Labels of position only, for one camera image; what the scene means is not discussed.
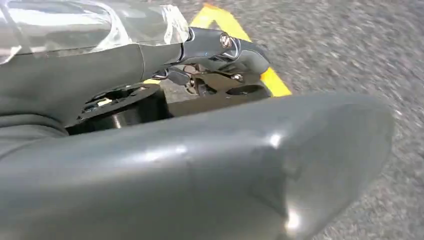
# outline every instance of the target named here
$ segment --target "bolt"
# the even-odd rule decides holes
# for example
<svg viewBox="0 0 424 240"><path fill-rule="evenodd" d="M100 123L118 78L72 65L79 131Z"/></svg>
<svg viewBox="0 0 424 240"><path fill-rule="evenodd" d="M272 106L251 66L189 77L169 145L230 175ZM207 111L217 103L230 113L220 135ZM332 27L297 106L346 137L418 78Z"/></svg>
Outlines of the bolt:
<svg viewBox="0 0 424 240"><path fill-rule="evenodd" d="M219 38L219 41L221 42L221 46L225 49L231 48L232 40L231 37L228 35L228 33L223 32L221 34L221 37Z"/></svg>
<svg viewBox="0 0 424 240"><path fill-rule="evenodd" d="M231 79L232 80L237 80L239 82L242 82L243 81L243 76L237 73L237 74L232 75L231 76Z"/></svg>

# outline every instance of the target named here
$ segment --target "plastic wrap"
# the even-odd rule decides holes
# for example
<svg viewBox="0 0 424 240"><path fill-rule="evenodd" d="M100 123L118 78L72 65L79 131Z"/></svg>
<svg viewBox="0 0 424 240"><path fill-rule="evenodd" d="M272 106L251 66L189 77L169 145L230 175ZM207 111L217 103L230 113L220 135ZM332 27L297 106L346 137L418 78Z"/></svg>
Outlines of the plastic wrap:
<svg viewBox="0 0 424 240"><path fill-rule="evenodd" d="M183 43L176 6L118 0L0 0L0 64L16 54L68 56L128 44Z"/></svg>

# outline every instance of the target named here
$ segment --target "gray asphalt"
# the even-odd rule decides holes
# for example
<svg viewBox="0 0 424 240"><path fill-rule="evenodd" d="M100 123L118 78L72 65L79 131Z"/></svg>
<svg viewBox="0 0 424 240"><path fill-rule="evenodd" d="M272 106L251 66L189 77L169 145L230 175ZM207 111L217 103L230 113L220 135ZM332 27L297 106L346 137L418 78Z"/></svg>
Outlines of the gray asphalt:
<svg viewBox="0 0 424 240"><path fill-rule="evenodd" d="M160 1L187 19L201 0ZM370 94L396 114L393 156L316 240L424 240L424 1L208 0L235 15L293 94ZM186 98L168 89L175 101Z"/></svg>

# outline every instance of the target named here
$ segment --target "brake lever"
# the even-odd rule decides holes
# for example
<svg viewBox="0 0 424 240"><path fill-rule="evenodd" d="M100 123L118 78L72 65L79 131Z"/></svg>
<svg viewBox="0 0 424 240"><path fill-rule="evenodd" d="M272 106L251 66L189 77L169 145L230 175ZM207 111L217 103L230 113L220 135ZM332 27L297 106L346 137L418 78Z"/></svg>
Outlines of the brake lever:
<svg viewBox="0 0 424 240"><path fill-rule="evenodd" d="M179 65L201 64L210 71L262 74L270 66L256 44L226 32L191 27L190 39L182 44Z"/></svg>

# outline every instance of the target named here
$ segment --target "motorcycle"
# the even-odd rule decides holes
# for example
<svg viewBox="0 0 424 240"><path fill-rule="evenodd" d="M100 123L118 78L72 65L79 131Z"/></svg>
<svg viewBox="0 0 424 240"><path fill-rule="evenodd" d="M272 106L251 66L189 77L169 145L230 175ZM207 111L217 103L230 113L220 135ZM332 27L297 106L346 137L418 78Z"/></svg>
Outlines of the motorcycle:
<svg viewBox="0 0 424 240"><path fill-rule="evenodd" d="M260 47L175 6L0 10L3 240L307 240L390 155L384 103L272 97ZM149 79L198 97L168 103Z"/></svg>

